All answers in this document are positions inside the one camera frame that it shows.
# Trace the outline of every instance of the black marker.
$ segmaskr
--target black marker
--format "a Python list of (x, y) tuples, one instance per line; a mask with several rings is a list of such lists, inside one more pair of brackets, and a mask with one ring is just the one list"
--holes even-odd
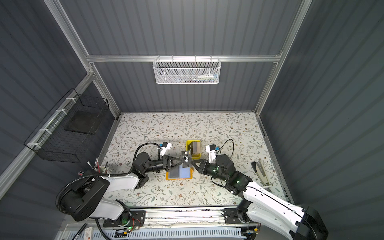
[(84, 230), (84, 228), (86, 227), (86, 223), (80, 228), (80, 230), (76, 233), (76, 235), (75, 236), (73, 236), (73, 238), (72, 238), (72, 240), (76, 240), (79, 236), (80, 236), (80, 234), (81, 234), (81, 232)]

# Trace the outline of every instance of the table surface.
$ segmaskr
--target table surface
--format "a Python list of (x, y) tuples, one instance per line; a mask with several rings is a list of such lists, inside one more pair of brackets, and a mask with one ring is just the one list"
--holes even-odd
[[(124, 113), (104, 163), (108, 162), (113, 172), (127, 172), (139, 145), (170, 142), (169, 154), (180, 157), (190, 139), (201, 140), (201, 158), (208, 159), (206, 145), (221, 147), (231, 138), (235, 143), (231, 160), (236, 169), (261, 184), (251, 167), (251, 162), (261, 159), (272, 193), (285, 200), (254, 113)], [(232, 149), (232, 142), (228, 141), (222, 153), (231, 156)], [(152, 159), (157, 157), (155, 146), (144, 146), (139, 152), (142, 151), (149, 153)], [(119, 199), (128, 206), (236, 205), (241, 201), (240, 197), (214, 185), (210, 177), (196, 170), (192, 179), (166, 180), (165, 171), (148, 173), (148, 176), (149, 180), (140, 189), (105, 193), (104, 197)]]

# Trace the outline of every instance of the yellow tray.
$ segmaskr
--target yellow tray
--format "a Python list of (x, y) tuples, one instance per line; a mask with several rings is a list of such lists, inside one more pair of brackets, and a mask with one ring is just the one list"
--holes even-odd
[[(201, 141), (200, 141), (200, 140), (187, 140), (187, 145), (186, 145), (186, 147), (185, 147), (186, 150), (188, 150), (188, 145), (189, 145), (191, 142), (201, 142)], [(201, 149), (200, 149), (200, 154), (199, 154), (198, 156), (196, 156), (196, 157), (192, 157), (192, 159), (197, 160), (197, 159), (200, 159), (200, 158), (201, 158)]]

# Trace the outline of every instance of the white cable tie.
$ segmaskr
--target white cable tie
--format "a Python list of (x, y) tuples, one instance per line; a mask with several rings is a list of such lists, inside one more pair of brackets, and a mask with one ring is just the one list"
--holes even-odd
[(49, 131), (48, 128), (45, 128), (45, 129), (39, 129), (39, 131), (47, 131), (50, 135), (52, 135), (51, 131)]
[(129, 222), (130, 222), (130, 221), (128, 221), (125, 225), (119, 225), (119, 224), (118, 224), (118, 226), (119, 226), (119, 227), (126, 227), (126, 226), (128, 226)]
[(27, 145), (35, 145), (35, 146), (38, 146), (39, 147), (39, 145), (40, 145), (40, 143), (27, 143)]
[(66, 99), (71, 99), (76, 103), (76, 98), (66, 98)]
[(65, 109), (57, 109), (56, 111), (62, 111), (64, 112), (65, 115), (67, 115), (67, 113), (65, 112)]

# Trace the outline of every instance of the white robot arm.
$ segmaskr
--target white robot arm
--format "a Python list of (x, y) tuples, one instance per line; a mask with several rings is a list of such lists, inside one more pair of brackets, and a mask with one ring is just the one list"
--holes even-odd
[[(163, 154), (170, 149), (168, 145), (164, 143), (161, 146), (160, 151), (163, 150)], [(126, 222), (130, 219), (129, 208), (120, 201), (104, 199), (104, 193), (121, 189), (138, 189), (148, 180), (146, 172), (170, 170), (185, 162), (186, 158), (192, 158), (189, 155), (182, 157), (161, 155), (161, 159), (151, 160), (147, 153), (142, 152), (134, 159), (129, 173), (86, 172), (84, 176), (69, 183), (59, 192), (56, 206), (63, 213), (70, 214), (76, 221), (88, 217), (102, 217)], [(236, 171), (227, 155), (217, 156), (215, 153), (215, 164), (199, 159), (192, 161), (192, 165), (201, 174), (224, 180), (225, 189), (243, 198), (236, 208), (236, 217), (243, 223), (250, 221), (261, 223), (291, 240), (327, 238), (328, 231), (316, 210), (310, 207), (305, 210), (266, 191), (250, 177)]]

